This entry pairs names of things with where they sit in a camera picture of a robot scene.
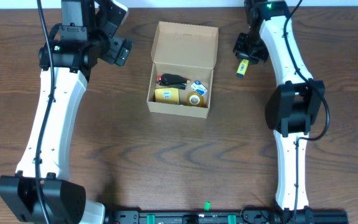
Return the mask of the cardboard box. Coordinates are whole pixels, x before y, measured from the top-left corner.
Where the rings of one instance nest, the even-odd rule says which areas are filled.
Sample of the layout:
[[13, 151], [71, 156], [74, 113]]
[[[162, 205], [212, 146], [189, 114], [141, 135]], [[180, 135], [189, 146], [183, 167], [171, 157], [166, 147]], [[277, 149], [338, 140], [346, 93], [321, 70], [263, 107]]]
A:
[[[147, 94], [149, 111], [155, 113], [206, 118], [211, 104], [214, 66], [218, 54], [219, 29], [160, 21], [157, 25], [151, 51], [152, 71]], [[180, 75], [191, 82], [184, 90], [179, 89], [180, 104], [157, 103], [156, 88], [168, 88], [157, 84], [157, 77], [164, 73]], [[203, 96], [202, 107], [187, 106], [191, 84], [199, 80], [208, 92]]]

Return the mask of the yellow tape roll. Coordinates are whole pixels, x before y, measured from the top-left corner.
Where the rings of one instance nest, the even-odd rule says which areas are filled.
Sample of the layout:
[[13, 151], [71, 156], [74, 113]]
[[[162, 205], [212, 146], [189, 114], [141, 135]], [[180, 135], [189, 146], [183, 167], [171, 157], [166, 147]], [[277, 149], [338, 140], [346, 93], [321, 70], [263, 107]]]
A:
[[203, 103], [204, 103], [204, 98], [198, 92], [194, 91], [188, 94], [186, 99], [187, 106], [202, 107]]

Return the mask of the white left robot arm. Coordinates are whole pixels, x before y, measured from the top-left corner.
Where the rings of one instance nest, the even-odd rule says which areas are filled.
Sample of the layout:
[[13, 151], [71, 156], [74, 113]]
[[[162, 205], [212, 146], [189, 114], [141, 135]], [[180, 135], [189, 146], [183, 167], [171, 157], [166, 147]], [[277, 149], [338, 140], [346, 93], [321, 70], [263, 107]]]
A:
[[116, 35], [129, 10], [118, 1], [66, 0], [62, 20], [44, 29], [40, 95], [30, 138], [0, 197], [20, 222], [111, 223], [106, 206], [70, 182], [70, 145], [80, 101], [98, 60], [125, 64], [132, 41]]

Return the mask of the yellow sticky note pad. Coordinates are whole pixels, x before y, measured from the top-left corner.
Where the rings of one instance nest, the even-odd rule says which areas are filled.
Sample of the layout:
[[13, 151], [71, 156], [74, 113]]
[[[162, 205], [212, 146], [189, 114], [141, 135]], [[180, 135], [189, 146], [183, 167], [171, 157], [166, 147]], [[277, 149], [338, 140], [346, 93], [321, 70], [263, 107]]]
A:
[[180, 104], [179, 89], [177, 88], [156, 88], [154, 94], [157, 103]]

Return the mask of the yellow highlighter with blue cap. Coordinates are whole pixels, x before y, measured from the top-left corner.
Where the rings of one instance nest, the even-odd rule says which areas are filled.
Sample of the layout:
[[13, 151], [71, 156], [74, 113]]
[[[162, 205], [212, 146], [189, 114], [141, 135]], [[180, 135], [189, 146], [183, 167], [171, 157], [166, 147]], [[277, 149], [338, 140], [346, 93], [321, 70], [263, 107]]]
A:
[[239, 78], [244, 78], [248, 65], [249, 65], [249, 61], [246, 59], [242, 59], [242, 61], [240, 62], [237, 68], [236, 76]]

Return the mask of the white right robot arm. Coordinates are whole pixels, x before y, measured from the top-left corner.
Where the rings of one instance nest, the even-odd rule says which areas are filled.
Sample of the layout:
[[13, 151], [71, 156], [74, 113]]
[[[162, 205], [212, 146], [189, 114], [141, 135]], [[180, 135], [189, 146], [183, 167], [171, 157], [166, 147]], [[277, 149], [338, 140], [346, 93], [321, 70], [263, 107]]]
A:
[[324, 83], [314, 80], [301, 57], [292, 27], [294, 10], [285, 1], [244, 1], [248, 33], [233, 48], [241, 61], [238, 76], [249, 65], [270, 60], [276, 89], [265, 106], [265, 120], [277, 144], [278, 187], [275, 203], [298, 215], [308, 207], [305, 186], [306, 145], [320, 107], [328, 110]]

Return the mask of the small white blue eraser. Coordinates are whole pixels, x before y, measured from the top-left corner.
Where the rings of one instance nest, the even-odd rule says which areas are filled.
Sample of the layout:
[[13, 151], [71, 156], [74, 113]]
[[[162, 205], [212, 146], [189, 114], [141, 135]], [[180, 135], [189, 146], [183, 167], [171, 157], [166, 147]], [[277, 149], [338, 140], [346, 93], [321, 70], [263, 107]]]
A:
[[208, 92], [208, 89], [199, 80], [196, 80], [191, 84], [191, 89], [201, 96], [204, 96]]

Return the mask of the black teardrop tape dispenser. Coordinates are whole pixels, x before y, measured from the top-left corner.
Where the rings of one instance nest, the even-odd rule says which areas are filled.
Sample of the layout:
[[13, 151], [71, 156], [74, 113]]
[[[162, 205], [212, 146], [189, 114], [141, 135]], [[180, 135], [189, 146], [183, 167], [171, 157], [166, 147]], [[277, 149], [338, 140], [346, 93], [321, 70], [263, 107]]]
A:
[[161, 85], [176, 85], [176, 84], [186, 84], [188, 79], [180, 75], [164, 73], [159, 78], [159, 83]]

